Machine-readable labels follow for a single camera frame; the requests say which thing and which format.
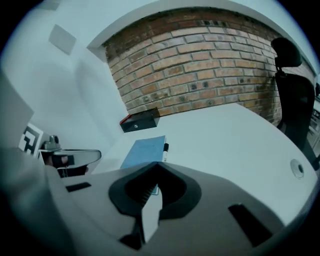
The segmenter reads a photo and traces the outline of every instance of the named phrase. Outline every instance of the mesh chair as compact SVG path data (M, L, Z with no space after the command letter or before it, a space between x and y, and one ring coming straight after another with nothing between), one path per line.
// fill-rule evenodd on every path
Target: mesh chair
M271 42L275 58L275 81L278 87L282 119L277 126L306 156L315 170L319 162L307 140L309 124L314 108L315 89L305 77L285 73L284 67L298 67L302 57L296 46L286 38L276 38Z

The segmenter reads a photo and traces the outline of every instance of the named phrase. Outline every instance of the white desk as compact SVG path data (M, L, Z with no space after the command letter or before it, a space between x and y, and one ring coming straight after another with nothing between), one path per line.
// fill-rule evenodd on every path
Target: white desk
M166 136L167 162L226 178L271 208L287 225L301 210L317 175L301 151L271 123L236 104L161 117L155 128L124 133L92 174L120 168L139 139ZM290 161L304 177L297 179Z

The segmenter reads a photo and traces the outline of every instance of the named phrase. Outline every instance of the blue notebook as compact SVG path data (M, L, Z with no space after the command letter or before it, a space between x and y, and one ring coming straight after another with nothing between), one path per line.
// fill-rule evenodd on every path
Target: blue notebook
M161 162L166 136L136 140L124 159L120 169L143 163Z

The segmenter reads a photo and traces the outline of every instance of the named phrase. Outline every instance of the office chair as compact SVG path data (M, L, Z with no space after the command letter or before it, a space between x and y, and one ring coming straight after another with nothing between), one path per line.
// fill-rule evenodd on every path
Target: office chair
M271 46L277 54L275 81L282 108L282 119L277 128L302 151L314 170L318 170L319 162L307 140L315 102L314 86L306 77L282 70L302 64L302 56L292 42L281 37L274 39Z

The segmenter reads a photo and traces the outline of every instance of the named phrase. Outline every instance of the black box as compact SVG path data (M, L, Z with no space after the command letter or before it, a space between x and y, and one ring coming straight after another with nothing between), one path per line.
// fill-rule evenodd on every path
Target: black box
M160 114L157 108L135 113L120 123L125 133L157 127Z

